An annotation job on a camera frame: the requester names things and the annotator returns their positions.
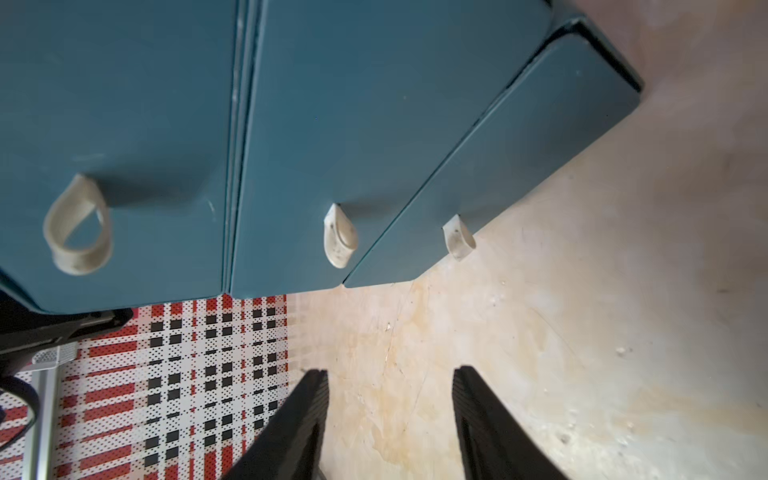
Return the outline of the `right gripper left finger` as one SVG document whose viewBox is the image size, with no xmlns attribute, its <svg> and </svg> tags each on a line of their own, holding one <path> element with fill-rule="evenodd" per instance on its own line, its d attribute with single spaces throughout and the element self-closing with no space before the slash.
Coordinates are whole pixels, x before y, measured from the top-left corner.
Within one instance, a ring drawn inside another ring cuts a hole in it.
<svg viewBox="0 0 768 480">
<path fill-rule="evenodd" d="M 325 370 L 307 371 L 226 479 L 323 479 L 320 468 L 329 383 Z"/>
</svg>

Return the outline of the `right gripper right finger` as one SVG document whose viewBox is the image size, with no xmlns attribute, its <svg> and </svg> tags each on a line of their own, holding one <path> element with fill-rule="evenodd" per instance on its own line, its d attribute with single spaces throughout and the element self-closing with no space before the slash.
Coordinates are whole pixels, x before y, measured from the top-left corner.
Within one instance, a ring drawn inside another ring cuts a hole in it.
<svg viewBox="0 0 768 480">
<path fill-rule="evenodd" d="M 567 479 L 475 368 L 454 370 L 452 401 L 467 479 Z"/>
</svg>

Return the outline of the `teal drawer cabinet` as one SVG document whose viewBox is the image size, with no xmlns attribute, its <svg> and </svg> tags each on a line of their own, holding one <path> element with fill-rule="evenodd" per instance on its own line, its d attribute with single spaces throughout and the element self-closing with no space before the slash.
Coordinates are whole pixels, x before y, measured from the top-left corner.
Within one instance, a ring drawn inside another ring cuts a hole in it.
<svg viewBox="0 0 768 480">
<path fill-rule="evenodd" d="M 569 1 L 5 1 L 1 291 L 409 281 L 638 105 Z"/>
</svg>

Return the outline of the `teal top drawer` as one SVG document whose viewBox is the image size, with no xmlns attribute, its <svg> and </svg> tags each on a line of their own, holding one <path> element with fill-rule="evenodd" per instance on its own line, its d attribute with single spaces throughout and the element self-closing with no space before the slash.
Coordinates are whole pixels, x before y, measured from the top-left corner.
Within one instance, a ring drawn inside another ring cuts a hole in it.
<svg viewBox="0 0 768 480">
<path fill-rule="evenodd" d="M 78 313 L 222 290 L 238 5 L 1 5 L 1 275 Z M 114 249 L 59 270 L 43 222 L 76 175 L 99 187 Z"/>
</svg>

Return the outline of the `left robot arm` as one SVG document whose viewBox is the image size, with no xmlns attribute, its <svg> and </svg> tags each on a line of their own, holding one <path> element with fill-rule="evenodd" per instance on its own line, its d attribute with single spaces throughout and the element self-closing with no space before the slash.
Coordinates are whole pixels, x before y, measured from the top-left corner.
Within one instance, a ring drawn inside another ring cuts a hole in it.
<svg viewBox="0 0 768 480">
<path fill-rule="evenodd" d="M 23 438 L 40 416 L 37 391 L 16 374 L 40 351 L 115 332 L 132 318 L 131 308 L 73 315 L 37 313 L 1 294 L 1 397 L 19 400 L 28 408 L 25 424 L 1 442 L 3 451 Z"/>
</svg>

